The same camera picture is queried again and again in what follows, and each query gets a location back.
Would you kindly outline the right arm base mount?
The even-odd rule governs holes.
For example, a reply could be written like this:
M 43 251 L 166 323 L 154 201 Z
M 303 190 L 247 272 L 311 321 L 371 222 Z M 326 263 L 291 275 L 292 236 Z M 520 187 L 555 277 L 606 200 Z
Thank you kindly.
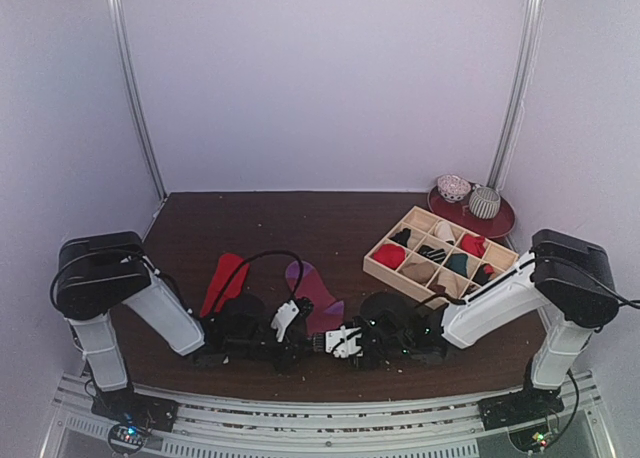
M 486 431 L 541 419 L 565 409 L 559 389 L 522 389 L 482 399 L 477 405 Z

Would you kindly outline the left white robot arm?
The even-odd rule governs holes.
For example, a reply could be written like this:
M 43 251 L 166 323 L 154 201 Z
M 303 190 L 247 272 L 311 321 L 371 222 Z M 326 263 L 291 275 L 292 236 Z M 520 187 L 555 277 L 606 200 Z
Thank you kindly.
M 294 290 L 270 318 L 262 302 L 244 293 L 238 278 L 251 263 L 273 256 L 261 252 L 234 264 L 199 313 L 186 304 L 176 281 L 149 259 L 134 232 L 73 239 L 59 251 L 52 279 L 52 306 L 69 324 L 106 407 L 123 422 L 137 420 L 144 402 L 130 388 L 129 371 L 111 322 L 113 308 L 136 313 L 177 355 L 197 368 L 233 357 L 264 360 L 286 371 L 312 351 L 303 330 L 311 301 Z

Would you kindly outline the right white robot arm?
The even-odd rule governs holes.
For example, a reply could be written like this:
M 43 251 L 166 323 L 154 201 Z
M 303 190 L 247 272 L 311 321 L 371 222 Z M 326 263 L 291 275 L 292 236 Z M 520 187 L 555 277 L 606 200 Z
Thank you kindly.
M 375 369 L 392 355 L 429 364 L 444 360 L 452 348 L 478 340 L 535 309 L 553 306 L 560 317 L 530 359 L 524 389 L 513 397 L 519 418 L 535 418 L 551 402 L 591 335 L 618 314 L 606 251 L 551 229 L 532 237 L 529 252 L 501 276 L 462 298 L 435 293 L 416 301 L 377 292 L 358 315 L 337 329 L 313 334 L 316 352 Z

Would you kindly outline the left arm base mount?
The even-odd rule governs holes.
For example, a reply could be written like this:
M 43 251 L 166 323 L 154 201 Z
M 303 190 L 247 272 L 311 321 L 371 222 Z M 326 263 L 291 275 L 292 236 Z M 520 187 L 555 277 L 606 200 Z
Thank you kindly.
M 178 403 L 129 389 L 98 391 L 93 398 L 91 412 L 126 426 L 171 432 L 177 418 Z

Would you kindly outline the purple sock with orange cuff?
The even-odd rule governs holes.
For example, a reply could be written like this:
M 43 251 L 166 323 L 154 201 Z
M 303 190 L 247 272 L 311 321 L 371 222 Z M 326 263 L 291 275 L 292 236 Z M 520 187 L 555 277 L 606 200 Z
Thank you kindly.
M 303 261 L 302 281 L 297 288 L 297 298 L 308 298 L 313 304 L 312 313 L 306 318 L 306 335 L 338 329 L 344 321 L 344 302 L 338 301 L 325 286 L 318 270 Z

